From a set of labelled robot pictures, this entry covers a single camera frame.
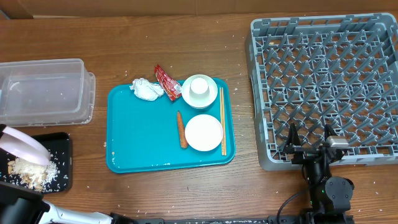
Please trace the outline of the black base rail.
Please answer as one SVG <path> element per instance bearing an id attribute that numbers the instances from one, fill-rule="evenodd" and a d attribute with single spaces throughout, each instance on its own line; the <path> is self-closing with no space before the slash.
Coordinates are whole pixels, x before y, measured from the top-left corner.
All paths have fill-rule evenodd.
<path id="1" fill-rule="evenodd" d="M 184 219 L 184 220 L 164 220 L 163 218 L 146 218 L 146 219 L 134 219 L 132 223 L 137 224 L 276 224 L 276 216 L 268 216 L 267 218 L 235 218 L 235 219 Z M 280 217 L 280 224 L 299 224 L 305 223 L 300 216 L 283 215 Z M 354 224 L 352 216 L 347 216 L 346 221 L 337 219 L 332 220 L 320 220 L 315 223 L 349 223 Z"/>

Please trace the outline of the white upturned bowl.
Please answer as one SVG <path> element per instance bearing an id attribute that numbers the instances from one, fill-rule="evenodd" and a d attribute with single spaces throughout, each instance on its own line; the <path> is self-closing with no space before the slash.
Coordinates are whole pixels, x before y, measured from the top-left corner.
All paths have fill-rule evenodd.
<path id="1" fill-rule="evenodd" d="M 184 101 L 195 109 L 209 107 L 218 96 L 218 87 L 214 79 L 198 74 L 186 79 L 182 85 Z"/>

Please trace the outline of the orange carrot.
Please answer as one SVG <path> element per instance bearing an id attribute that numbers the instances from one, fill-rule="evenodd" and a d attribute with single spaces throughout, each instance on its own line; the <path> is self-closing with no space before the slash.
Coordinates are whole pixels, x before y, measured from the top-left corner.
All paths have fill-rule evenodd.
<path id="1" fill-rule="evenodd" d="M 183 123 L 182 115 L 179 111 L 177 112 L 177 126 L 178 126 L 178 135 L 180 139 L 180 146 L 181 148 L 186 149 L 188 147 L 188 142 L 185 138 L 185 126 Z"/>

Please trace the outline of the white tissue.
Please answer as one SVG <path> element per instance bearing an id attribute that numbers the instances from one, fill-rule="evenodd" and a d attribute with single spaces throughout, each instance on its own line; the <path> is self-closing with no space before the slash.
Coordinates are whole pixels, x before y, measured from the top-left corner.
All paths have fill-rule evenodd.
<path id="1" fill-rule="evenodd" d="M 155 101 L 164 94 L 164 89 L 156 83 L 151 83 L 145 78 L 138 78 L 129 87 L 134 95 L 142 100 Z"/>

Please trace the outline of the teal plastic tray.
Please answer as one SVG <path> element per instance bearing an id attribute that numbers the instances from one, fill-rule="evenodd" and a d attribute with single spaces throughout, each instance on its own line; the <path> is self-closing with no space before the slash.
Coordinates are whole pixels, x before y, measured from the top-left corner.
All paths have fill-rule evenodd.
<path id="1" fill-rule="evenodd" d="M 177 113 L 187 123 L 194 116 L 208 114 L 220 118 L 220 101 L 198 110 L 182 98 L 171 101 L 163 95 L 154 101 L 139 99 L 128 84 L 114 87 L 108 95 L 106 164 L 118 174 L 222 165 L 235 156 L 233 116 L 228 85 L 214 79 L 224 90 L 226 155 L 221 146 L 208 152 L 181 148 Z"/>

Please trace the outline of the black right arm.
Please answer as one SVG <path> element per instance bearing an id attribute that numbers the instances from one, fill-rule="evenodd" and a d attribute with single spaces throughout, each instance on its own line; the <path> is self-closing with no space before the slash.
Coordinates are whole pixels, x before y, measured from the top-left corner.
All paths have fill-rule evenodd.
<path id="1" fill-rule="evenodd" d="M 335 133 L 327 124 L 324 127 L 324 139 L 318 147 L 304 147 L 295 125 L 289 127 L 289 135 L 283 151 L 293 155 L 292 164 L 302 166 L 302 175 L 306 178 L 308 188 L 288 198 L 279 208 L 276 222 L 290 223 L 353 223 L 353 217 L 345 212 L 351 209 L 354 183 L 344 177 L 333 177 L 330 164 L 343 158 L 349 144 L 343 136 Z M 293 199 L 309 193 L 310 208 L 304 209 L 296 217 L 282 218 L 283 208 Z"/>

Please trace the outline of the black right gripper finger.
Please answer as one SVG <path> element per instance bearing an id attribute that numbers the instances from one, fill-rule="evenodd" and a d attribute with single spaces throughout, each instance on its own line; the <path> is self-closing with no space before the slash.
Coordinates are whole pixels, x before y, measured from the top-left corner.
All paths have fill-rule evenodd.
<path id="1" fill-rule="evenodd" d="M 333 130 L 331 125 L 330 124 L 326 124 L 325 127 L 324 127 L 325 139 L 328 139 L 330 136 L 334 136 L 334 135 L 335 135 L 335 131 Z"/>
<path id="2" fill-rule="evenodd" d="M 301 141 L 294 123 L 289 126 L 289 135 L 287 137 L 286 146 L 301 146 Z"/>

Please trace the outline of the cardboard backdrop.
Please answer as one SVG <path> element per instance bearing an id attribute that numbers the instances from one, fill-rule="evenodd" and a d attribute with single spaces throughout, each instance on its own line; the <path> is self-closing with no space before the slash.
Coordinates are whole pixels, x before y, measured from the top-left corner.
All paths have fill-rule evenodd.
<path id="1" fill-rule="evenodd" d="M 396 9 L 394 0 L 1 0 L 2 12 L 11 19 Z"/>

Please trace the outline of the rice and food scraps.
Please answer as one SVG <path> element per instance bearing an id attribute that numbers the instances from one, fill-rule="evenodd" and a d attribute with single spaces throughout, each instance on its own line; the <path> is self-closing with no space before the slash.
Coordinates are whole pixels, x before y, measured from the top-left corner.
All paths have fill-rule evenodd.
<path id="1" fill-rule="evenodd" d="M 10 177 L 18 179 L 16 184 L 27 184 L 29 189 L 45 192 L 49 189 L 50 184 L 58 177 L 60 171 L 53 162 L 50 162 L 47 166 L 43 166 L 17 157 L 7 163 L 7 173 Z"/>

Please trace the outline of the grey dish rack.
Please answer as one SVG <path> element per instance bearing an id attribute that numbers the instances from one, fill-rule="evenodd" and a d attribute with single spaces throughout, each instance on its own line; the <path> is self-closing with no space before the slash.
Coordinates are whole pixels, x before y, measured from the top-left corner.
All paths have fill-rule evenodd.
<path id="1" fill-rule="evenodd" d="M 389 13 L 255 19 L 246 39 L 260 166 L 294 170 L 291 123 L 318 147 L 330 125 L 343 165 L 397 163 L 397 20 Z"/>

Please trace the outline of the wooden chopstick left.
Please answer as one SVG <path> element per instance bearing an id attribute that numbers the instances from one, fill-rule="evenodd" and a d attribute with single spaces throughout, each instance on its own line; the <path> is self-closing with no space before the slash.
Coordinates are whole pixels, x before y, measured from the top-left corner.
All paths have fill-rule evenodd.
<path id="1" fill-rule="evenodd" d="M 221 155 L 226 155 L 226 146 L 224 143 L 225 138 L 225 131 L 224 131 L 224 92 L 223 88 L 220 87 L 220 123 L 221 123 L 221 130 L 222 130 L 222 140 L 221 140 Z"/>

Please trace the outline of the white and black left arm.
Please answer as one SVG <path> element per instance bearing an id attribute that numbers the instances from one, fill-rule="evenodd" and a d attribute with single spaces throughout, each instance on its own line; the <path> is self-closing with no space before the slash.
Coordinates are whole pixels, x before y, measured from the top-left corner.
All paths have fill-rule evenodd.
<path id="1" fill-rule="evenodd" d="M 43 195 L 21 186 L 1 182 L 1 223 L 135 223 L 115 213 L 83 213 L 56 207 Z"/>

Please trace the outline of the large white plate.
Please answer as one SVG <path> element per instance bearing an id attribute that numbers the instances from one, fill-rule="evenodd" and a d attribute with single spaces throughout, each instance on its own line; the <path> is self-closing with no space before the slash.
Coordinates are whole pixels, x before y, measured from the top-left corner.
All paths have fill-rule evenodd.
<path id="1" fill-rule="evenodd" d="M 5 124 L 1 124 L 1 149 L 34 164 L 50 164 L 50 153 L 41 143 Z"/>

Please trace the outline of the clear plastic bin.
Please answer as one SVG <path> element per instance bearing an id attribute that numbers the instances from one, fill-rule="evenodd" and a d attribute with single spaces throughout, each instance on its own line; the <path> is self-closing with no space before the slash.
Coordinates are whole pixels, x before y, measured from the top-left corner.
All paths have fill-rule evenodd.
<path id="1" fill-rule="evenodd" d="M 1 122 L 13 127 L 87 124 L 96 78 L 79 58 L 1 64 Z"/>

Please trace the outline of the red snack wrapper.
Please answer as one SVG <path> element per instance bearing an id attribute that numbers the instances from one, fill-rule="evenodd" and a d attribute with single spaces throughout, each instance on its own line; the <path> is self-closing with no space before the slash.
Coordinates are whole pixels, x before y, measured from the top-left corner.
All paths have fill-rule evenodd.
<path id="1" fill-rule="evenodd" d="M 154 73 L 159 85 L 164 89 L 168 98 L 171 101 L 175 101 L 182 95 L 182 86 L 178 81 L 170 77 L 160 65 L 156 65 Z"/>

